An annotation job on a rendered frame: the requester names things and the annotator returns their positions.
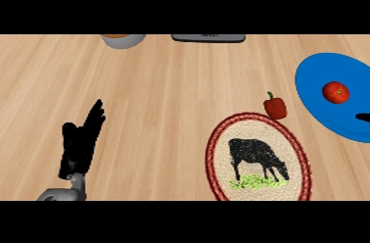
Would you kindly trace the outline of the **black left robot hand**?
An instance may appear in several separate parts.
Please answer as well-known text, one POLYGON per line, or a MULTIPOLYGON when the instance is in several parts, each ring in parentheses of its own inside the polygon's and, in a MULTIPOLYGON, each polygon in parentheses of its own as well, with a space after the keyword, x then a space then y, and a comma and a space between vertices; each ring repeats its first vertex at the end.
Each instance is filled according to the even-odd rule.
POLYGON ((67 122, 63 125, 64 153, 58 174, 63 179, 76 172, 86 174, 91 170, 105 120, 104 101, 98 100, 85 124, 77 126, 73 122, 67 122))

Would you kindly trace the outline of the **red tomato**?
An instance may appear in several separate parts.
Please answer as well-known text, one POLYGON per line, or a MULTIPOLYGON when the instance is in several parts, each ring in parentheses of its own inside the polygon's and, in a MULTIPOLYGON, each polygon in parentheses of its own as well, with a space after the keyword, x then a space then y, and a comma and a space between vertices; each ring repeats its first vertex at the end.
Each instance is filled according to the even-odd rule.
POLYGON ((323 96, 334 104, 343 104, 350 99, 350 90, 343 83, 332 81, 323 87, 323 96))

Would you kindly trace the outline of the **blue oval placemat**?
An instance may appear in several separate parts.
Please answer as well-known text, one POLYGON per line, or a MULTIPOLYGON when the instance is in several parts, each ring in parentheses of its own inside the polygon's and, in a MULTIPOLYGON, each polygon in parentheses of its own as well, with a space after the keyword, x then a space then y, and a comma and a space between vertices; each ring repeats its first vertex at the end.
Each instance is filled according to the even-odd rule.
POLYGON ((357 114, 370 114, 370 66, 338 53, 312 55, 300 64, 295 85, 303 104, 322 125, 343 137, 370 143, 370 121, 357 114), (323 95, 323 87, 340 82, 350 98, 334 104, 323 95))

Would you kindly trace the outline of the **round woven cow-print plate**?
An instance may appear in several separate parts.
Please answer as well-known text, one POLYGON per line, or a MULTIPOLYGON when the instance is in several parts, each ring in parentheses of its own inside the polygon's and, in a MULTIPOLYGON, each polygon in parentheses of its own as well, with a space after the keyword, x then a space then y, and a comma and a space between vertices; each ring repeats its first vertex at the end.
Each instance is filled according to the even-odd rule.
POLYGON ((206 170, 217 200, 309 201, 312 166, 287 126, 259 113, 219 123, 206 149, 206 170))

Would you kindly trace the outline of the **red bell pepper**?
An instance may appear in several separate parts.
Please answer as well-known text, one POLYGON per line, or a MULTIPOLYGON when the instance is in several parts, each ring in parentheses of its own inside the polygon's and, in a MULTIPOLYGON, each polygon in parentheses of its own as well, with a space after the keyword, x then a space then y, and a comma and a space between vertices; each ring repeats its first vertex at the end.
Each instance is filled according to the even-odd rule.
POLYGON ((269 99, 263 102, 266 113, 273 120, 281 120, 288 116, 287 105, 272 92, 267 92, 269 99))

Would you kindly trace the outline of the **grey bowl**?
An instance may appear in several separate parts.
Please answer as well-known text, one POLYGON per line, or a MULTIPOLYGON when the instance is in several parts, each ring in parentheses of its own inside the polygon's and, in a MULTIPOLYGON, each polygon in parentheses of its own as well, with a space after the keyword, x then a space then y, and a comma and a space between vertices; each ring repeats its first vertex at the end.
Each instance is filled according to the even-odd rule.
POLYGON ((102 39, 111 48, 129 49, 144 41, 145 37, 145 34, 129 34, 119 36, 104 35, 102 39))

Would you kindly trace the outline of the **dark grey flat appliance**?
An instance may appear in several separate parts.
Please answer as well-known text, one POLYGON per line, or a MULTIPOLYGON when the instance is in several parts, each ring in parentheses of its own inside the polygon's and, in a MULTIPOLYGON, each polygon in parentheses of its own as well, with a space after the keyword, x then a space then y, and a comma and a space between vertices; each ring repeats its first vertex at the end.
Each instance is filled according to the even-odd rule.
POLYGON ((175 34, 173 39, 182 42, 241 43, 247 40, 244 34, 175 34))

